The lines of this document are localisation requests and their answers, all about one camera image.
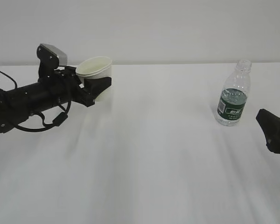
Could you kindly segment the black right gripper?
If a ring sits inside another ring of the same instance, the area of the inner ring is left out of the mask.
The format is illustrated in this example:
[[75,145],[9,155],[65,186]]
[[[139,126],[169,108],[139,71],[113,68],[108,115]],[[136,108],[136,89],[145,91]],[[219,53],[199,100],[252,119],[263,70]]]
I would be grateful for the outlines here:
[[268,150],[280,154],[280,118],[266,109],[260,109],[256,120],[265,135]]

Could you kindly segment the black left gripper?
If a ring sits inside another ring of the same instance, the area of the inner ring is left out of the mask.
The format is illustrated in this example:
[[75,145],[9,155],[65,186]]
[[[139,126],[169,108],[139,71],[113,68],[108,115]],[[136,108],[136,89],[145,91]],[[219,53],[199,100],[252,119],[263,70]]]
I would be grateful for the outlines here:
[[63,69],[51,69],[40,66],[38,69],[38,82],[41,83],[55,103],[73,101],[90,107],[106,89],[112,85],[111,77],[98,79],[85,79],[83,87],[76,75],[76,67],[65,66]]

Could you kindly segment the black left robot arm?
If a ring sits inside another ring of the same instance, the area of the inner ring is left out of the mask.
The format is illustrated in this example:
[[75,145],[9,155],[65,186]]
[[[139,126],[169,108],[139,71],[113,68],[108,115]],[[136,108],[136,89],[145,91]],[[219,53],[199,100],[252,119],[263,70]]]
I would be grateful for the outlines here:
[[71,66],[40,70],[36,83],[0,89],[0,133],[14,128],[39,133],[60,126],[68,118],[72,102],[90,107],[111,85],[111,77],[81,82]]

